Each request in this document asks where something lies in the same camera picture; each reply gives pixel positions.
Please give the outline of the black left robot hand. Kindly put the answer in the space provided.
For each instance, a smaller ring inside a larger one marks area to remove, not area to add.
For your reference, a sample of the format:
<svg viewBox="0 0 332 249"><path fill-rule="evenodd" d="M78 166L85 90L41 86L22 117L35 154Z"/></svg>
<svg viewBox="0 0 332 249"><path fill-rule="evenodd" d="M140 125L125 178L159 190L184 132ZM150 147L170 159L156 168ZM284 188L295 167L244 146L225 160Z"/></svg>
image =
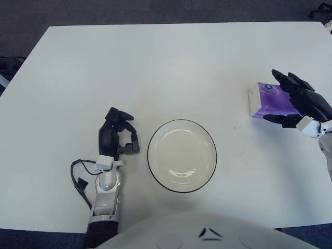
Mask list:
<svg viewBox="0 0 332 249"><path fill-rule="evenodd" d="M133 155L140 152L139 140L137 131L129 121L134 120L134 117L128 113L120 111L111 107L108 111L105 122L99 129L99 154L103 156L113 157L114 160L119 160L121 154ZM126 143L125 146L120 145L120 138L118 133L123 130L128 130L131 133L131 142Z"/></svg>

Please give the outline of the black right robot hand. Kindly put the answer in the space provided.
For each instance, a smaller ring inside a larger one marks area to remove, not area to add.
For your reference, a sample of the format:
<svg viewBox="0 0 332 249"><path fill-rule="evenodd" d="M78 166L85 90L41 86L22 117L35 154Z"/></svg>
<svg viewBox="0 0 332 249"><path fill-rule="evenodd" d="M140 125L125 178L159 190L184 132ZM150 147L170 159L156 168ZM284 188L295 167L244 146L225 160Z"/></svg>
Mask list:
<svg viewBox="0 0 332 249"><path fill-rule="evenodd" d="M296 124L308 116L321 123L331 120L331 106L323 96L315 92L311 85L293 73L287 75L272 70L273 77L280 83L281 89L288 93L291 105L298 114L274 115L267 114L263 119L281 124L283 128L295 128Z"/></svg>

